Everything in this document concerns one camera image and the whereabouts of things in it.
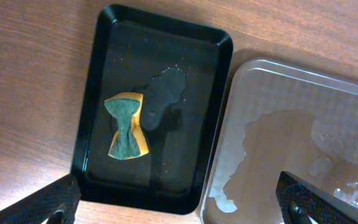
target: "black tray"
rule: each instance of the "black tray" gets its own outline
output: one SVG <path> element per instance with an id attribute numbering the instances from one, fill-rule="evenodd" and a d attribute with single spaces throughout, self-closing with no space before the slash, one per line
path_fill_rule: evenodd
<path id="1" fill-rule="evenodd" d="M 222 30 L 120 5 L 105 7 L 96 26 L 71 165 L 81 199 L 192 212 L 216 147 L 232 51 L 231 38 Z M 164 72 L 167 79 L 168 73 L 182 74 L 186 88 L 178 102 L 163 110 L 158 106 L 161 113 L 155 114 L 155 104 L 147 100 L 166 95 L 146 89 Z M 175 82 L 160 88 L 176 91 Z M 108 157 L 116 122 L 103 101 L 125 91 L 144 92 L 140 124 L 150 153 L 119 161 Z"/>

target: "rectangular tray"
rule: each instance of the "rectangular tray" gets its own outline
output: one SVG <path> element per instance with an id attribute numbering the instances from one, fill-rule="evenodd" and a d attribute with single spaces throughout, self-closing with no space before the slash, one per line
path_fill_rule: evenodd
<path id="1" fill-rule="evenodd" d="M 105 7 L 96 26 L 71 165 L 81 199 L 192 212 L 216 147 L 232 51 L 232 40 L 222 30 L 120 5 Z M 146 101 L 171 93 L 176 83 L 160 85 L 161 93 L 144 93 L 140 125 L 150 152 L 125 161 L 109 157 L 117 127 L 103 101 L 120 92 L 142 92 L 164 72 L 168 78 L 168 72 L 182 73 L 186 87 L 180 100 L 157 105 L 156 113 Z"/>
<path id="2" fill-rule="evenodd" d="M 232 81 L 202 222 L 283 223 L 283 170 L 358 208 L 358 84 L 251 60 Z"/>

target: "wood grain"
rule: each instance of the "wood grain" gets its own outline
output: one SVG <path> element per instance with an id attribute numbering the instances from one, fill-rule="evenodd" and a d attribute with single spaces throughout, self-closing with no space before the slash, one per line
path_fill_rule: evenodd
<path id="1" fill-rule="evenodd" d="M 112 3 L 226 30 L 231 73 L 268 56 L 358 81 L 358 1 L 0 0 L 0 209 L 69 173 L 96 19 Z M 76 213 L 76 223 L 199 222 L 88 202 Z"/>

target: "wooden surface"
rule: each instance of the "wooden surface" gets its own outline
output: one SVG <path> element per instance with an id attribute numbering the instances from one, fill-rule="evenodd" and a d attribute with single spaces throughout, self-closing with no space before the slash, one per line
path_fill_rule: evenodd
<path id="1" fill-rule="evenodd" d="M 0 0 L 0 209 L 69 173 L 98 12 L 114 1 Z M 128 6 L 226 30 L 231 74 L 278 58 L 358 80 L 358 1 L 153 0 Z M 81 202 L 76 223 L 199 223 Z"/>

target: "wooden table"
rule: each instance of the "wooden table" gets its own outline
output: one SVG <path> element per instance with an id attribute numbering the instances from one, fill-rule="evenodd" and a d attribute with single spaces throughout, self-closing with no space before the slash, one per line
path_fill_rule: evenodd
<path id="1" fill-rule="evenodd" d="M 358 81 L 356 0 L 118 1 L 234 41 L 231 74 L 268 56 Z M 69 173 L 98 12 L 113 1 L 0 0 L 0 209 Z M 76 223 L 199 223 L 81 202 Z"/>

